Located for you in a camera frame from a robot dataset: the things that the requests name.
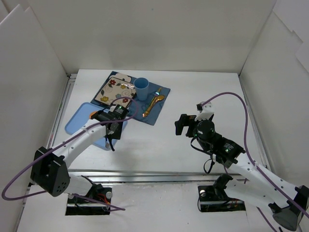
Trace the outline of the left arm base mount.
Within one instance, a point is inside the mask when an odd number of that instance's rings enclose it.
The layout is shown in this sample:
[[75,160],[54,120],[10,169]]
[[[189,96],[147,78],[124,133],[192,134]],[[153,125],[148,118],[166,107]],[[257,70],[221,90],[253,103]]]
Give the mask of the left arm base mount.
[[[83,176],[87,179],[93,187],[90,193],[86,194],[86,197],[95,199],[106,204],[111,203],[112,188],[103,187],[101,184],[96,184],[88,177]],[[73,197],[67,200],[66,216],[106,216],[110,214],[110,207],[107,206],[93,206],[94,202],[89,200]]]

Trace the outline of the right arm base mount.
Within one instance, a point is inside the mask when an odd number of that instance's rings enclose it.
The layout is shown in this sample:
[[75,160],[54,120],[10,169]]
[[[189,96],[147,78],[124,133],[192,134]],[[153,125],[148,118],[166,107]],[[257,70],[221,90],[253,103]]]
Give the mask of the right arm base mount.
[[225,192],[231,180],[230,175],[222,174],[213,185],[198,186],[198,210],[201,213],[246,211],[244,201],[228,197]]

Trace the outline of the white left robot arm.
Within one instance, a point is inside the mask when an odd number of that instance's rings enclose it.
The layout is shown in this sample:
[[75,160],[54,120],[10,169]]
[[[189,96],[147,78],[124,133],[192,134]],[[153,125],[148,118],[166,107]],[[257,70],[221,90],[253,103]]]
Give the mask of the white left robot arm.
[[54,148],[39,148],[35,153],[38,162],[32,166],[31,180],[54,197],[62,193],[91,195],[95,184],[85,177],[70,174],[68,168],[98,140],[102,140],[105,147],[113,150],[112,143],[121,138],[127,114],[128,110],[121,105],[115,105],[107,112],[96,111],[67,141]]

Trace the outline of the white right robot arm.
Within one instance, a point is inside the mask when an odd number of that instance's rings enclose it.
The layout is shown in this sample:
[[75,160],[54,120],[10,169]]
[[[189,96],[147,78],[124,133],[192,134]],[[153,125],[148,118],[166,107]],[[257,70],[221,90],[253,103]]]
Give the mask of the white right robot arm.
[[249,180],[248,184],[239,183],[230,175],[222,174],[212,186],[218,198],[236,198],[265,207],[281,227],[297,230],[309,207],[308,187],[297,187],[249,159],[244,148],[215,131],[211,120],[197,121],[196,115],[182,114],[175,121],[176,135],[181,135],[184,127],[188,128],[186,136],[199,143],[201,152]]

